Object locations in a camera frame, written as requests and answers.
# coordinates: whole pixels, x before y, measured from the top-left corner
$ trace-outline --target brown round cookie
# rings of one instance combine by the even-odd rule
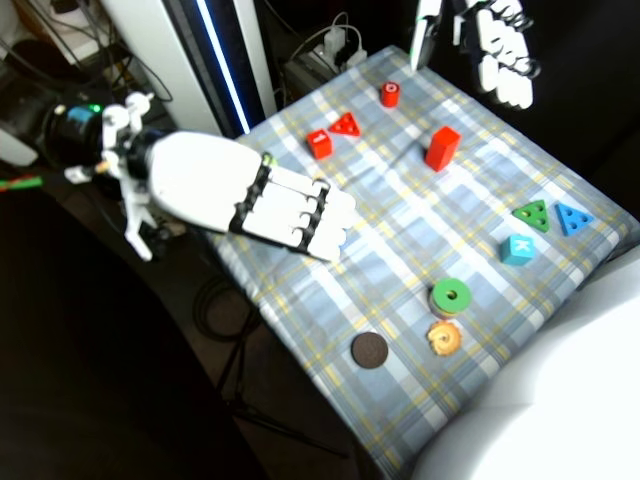
[[[388,353],[387,342],[377,333],[361,333],[351,343],[351,355],[362,368],[378,368],[387,359]]]

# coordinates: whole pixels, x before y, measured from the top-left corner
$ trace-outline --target blue light strip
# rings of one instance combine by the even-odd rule
[[[240,103],[240,97],[238,97],[238,92],[236,91],[236,86],[233,83],[233,78],[231,78],[231,72],[229,71],[227,60],[224,58],[222,46],[220,45],[220,40],[218,39],[216,29],[213,26],[213,21],[211,20],[211,14],[209,13],[207,3],[205,2],[205,0],[196,0],[196,3],[198,5],[198,10],[200,10],[200,15],[202,15],[204,27],[209,34],[211,46],[213,47],[213,51],[216,54],[218,63],[220,64],[222,76],[224,77],[224,81],[226,82],[229,93],[231,94],[231,100],[233,100],[233,105],[236,108],[236,113],[238,114],[238,118],[240,119],[240,123],[242,124],[242,129],[244,130],[244,133],[249,133],[250,129],[249,124],[247,123],[247,117],[245,116],[244,110],[242,109],[242,103]]]

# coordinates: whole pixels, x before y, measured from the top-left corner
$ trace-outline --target green triangle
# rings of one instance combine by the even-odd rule
[[[537,200],[524,207],[516,208],[513,211],[513,216],[541,232],[547,233],[549,231],[549,216],[544,200]]]

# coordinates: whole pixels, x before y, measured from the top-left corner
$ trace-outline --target blue triangular block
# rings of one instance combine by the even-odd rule
[[[562,231],[567,237],[578,233],[594,220],[588,213],[567,207],[563,203],[556,204],[556,212],[558,213],[560,225],[562,225]]]

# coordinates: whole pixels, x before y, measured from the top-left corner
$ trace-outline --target black cloth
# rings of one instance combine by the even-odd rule
[[[120,258],[40,192],[0,220],[0,478],[265,478]]]

